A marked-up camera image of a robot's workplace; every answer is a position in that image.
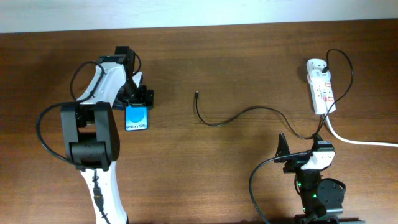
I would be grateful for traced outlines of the blue screen Galaxy smartphone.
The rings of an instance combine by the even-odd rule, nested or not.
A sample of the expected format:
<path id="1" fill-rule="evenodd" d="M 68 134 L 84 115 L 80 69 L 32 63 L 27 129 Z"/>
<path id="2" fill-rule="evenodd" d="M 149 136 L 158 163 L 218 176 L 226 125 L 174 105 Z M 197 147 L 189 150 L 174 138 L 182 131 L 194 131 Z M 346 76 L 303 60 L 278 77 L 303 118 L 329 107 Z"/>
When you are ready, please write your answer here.
<path id="1" fill-rule="evenodd" d="M 147 107 L 128 106 L 125 110 L 125 130 L 139 131 L 148 128 Z"/>

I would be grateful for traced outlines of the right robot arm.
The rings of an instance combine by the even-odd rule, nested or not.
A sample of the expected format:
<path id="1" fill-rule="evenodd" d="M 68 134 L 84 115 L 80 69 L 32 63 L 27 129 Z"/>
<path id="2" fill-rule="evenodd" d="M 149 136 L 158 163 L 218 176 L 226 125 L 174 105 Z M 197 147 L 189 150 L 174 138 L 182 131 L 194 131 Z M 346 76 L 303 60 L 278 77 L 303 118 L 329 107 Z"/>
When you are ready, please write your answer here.
<path id="1" fill-rule="evenodd" d="M 284 164 L 285 174 L 295 174 L 294 185 L 304 212 L 295 216 L 295 223 L 339 222 L 346 186 L 339 180 L 321 177 L 321 171 L 331 166 L 335 154 L 332 143 L 318 134 L 314 135 L 310 150 L 293 154 L 284 134 L 279 134 L 276 162 Z"/>

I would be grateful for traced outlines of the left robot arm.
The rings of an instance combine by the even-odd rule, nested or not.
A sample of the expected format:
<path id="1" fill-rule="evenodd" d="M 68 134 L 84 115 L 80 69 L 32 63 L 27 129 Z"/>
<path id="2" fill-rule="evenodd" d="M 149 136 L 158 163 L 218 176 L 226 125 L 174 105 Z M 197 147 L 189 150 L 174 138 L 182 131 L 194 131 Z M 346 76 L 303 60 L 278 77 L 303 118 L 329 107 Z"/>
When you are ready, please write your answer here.
<path id="1" fill-rule="evenodd" d="M 139 61 L 128 46 L 102 55 L 84 93 L 60 110 L 65 154 L 89 188 L 97 223 L 129 221 L 116 179 L 121 145 L 113 111 L 125 112 L 126 131 L 148 128 L 154 91 L 142 84 L 142 72 L 134 68 Z"/>

